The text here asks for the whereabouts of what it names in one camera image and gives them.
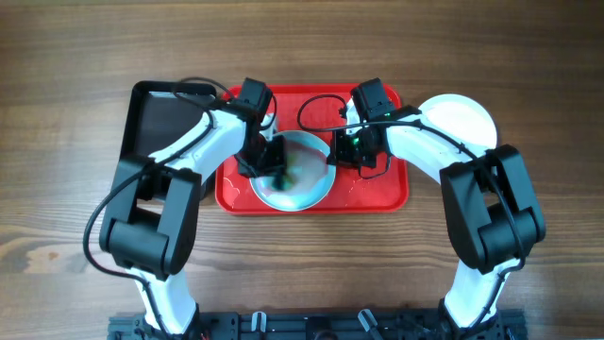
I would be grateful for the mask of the light blue plate top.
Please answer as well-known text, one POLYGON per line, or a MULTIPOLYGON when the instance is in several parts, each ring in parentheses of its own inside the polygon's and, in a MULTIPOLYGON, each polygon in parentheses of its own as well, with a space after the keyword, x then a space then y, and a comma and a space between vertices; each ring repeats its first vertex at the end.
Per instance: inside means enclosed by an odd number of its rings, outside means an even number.
POLYGON ((267 206, 292 213, 309 209, 323 200, 331 190, 336 167, 327 163, 329 146, 314 134, 301 130, 281 131, 287 166, 282 188, 277 188, 277 177, 249 180, 254 194, 267 206))

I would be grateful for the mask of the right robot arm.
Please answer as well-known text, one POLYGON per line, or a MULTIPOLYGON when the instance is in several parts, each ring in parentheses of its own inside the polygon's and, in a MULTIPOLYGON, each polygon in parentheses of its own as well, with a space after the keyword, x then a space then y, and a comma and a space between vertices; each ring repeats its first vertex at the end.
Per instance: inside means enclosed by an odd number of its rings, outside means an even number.
POLYGON ((441 187, 449 241, 460 261, 439 306, 440 330, 454 339, 495 328, 510 274, 545 238, 545 219, 520 152, 496 143, 486 110, 462 105, 394 109, 348 105, 333 127, 331 159, 361 167, 379 151, 409 162, 441 187))

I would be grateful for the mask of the green yellow sponge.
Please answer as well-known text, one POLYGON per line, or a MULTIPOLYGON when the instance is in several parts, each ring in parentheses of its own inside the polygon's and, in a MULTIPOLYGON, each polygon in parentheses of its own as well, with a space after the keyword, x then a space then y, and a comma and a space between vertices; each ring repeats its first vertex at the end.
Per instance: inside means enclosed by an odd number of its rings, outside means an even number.
POLYGON ((293 186, 291 177, 287 173, 277 174, 273 177, 271 188, 277 192, 285 192, 293 186))

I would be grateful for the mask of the white plate with stain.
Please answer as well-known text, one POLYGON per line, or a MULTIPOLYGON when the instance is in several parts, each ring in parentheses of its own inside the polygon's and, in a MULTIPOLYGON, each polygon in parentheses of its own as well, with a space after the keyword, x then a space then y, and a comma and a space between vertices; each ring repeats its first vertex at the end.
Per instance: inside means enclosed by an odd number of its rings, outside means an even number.
POLYGON ((419 110, 433 125, 452 137, 487 148, 497 145, 495 121, 470 97, 456 93, 438 94, 422 103, 419 110))

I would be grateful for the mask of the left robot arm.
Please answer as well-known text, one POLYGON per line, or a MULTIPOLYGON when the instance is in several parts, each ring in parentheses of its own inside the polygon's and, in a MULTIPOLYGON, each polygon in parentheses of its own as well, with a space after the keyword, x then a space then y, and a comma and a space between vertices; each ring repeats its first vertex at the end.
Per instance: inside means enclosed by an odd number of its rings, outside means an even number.
POLYGON ((277 115, 249 109, 143 109, 126 119, 111 191, 92 213, 99 246, 134 280, 145 312, 141 339, 201 339, 198 304, 184 265, 193 250, 206 178, 229 157, 277 129, 277 115))

